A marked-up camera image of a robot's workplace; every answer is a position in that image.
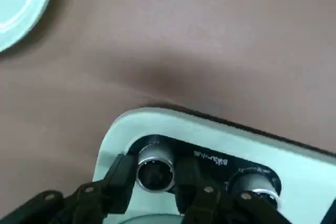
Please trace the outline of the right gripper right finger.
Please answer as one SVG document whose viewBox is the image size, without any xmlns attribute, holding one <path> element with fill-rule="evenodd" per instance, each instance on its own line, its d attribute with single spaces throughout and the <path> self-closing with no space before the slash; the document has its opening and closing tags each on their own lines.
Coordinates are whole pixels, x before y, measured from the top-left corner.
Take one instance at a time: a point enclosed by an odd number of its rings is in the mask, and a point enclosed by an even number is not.
<svg viewBox="0 0 336 224">
<path fill-rule="evenodd" d="M 181 223 L 288 223 L 271 204 L 256 193 L 229 195 L 205 177 L 195 157 L 175 163 L 175 202 Z"/>
</svg>

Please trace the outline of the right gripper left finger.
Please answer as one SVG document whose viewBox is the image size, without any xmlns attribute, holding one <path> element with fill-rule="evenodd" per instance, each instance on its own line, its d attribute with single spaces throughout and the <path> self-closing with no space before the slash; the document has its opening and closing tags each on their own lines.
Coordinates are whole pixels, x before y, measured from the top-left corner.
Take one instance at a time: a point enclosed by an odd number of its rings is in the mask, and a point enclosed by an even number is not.
<svg viewBox="0 0 336 224">
<path fill-rule="evenodd" d="M 103 223 L 124 214 L 134 187 L 134 156 L 119 154 L 103 179 L 82 184 L 65 197 L 46 190 L 21 204 L 1 223 Z"/>
</svg>

